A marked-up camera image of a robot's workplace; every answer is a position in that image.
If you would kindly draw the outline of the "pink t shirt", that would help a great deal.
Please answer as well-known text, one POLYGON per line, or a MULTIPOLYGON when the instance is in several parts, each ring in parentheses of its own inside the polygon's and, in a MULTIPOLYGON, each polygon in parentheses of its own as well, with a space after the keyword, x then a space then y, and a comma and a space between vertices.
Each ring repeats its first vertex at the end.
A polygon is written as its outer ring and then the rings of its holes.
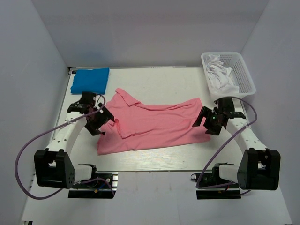
POLYGON ((99 155, 210 140, 203 126, 193 126, 203 106, 199 98, 175 105, 145 105, 118 88, 105 106, 114 116, 114 121, 110 120, 101 127, 105 134, 97 142, 99 155))

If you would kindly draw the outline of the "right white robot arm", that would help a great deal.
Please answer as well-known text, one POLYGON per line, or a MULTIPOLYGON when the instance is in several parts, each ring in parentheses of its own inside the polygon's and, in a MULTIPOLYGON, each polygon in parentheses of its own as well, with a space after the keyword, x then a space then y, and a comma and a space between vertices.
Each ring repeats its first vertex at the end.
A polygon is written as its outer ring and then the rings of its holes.
POLYGON ((193 126, 203 125, 209 135, 219 135, 225 128, 231 137, 217 150, 204 169, 197 176, 197 189, 210 189, 238 184, 243 190, 277 190, 281 156, 277 150, 271 150, 254 134, 251 122, 242 112, 234 108, 233 97, 215 100, 216 107, 202 107, 193 126), (243 153, 239 165, 218 163, 212 169, 212 176, 205 180, 204 173, 216 156, 232 140, 235 140, 243 153))

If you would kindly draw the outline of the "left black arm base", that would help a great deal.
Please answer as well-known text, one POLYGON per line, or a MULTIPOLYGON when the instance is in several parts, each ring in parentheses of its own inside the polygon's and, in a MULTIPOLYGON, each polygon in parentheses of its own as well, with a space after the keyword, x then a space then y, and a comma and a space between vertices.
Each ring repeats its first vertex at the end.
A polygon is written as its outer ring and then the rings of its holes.
POLYGON ((96 172, 92 182, 76 183, 68 192, 69 199, 113 199, 117 191, 118 172, 96 172))

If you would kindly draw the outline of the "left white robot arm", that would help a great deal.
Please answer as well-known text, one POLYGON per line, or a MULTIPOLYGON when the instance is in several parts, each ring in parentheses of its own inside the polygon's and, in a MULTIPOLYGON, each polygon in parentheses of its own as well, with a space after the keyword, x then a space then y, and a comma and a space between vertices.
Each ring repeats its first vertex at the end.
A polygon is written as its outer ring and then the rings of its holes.
POLYGON ((69 157, 81 130, 87 129, 92 136, 104 135, 100 128, 114 116, 102 103, 97 103, 97 94, 83 92, 81 98, 67 109, 64 125, 44 150, 34 155, 37 183, 41 187, 70 189, 84 182, 94 187, 99 182, 96 166, 73 165, 69 157))

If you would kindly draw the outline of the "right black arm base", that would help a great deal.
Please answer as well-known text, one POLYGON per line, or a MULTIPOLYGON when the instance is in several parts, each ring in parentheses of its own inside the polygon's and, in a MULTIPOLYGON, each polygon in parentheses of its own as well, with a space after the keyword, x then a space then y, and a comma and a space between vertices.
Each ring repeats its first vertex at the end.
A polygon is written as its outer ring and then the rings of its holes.
POLYGON ((204 173, 196 188, 197 200, 225 200, 240 199, 241 193, 238 184, 224 180, 219 176, 219 168, 223 164, 215 164, 211 170, 204 173))

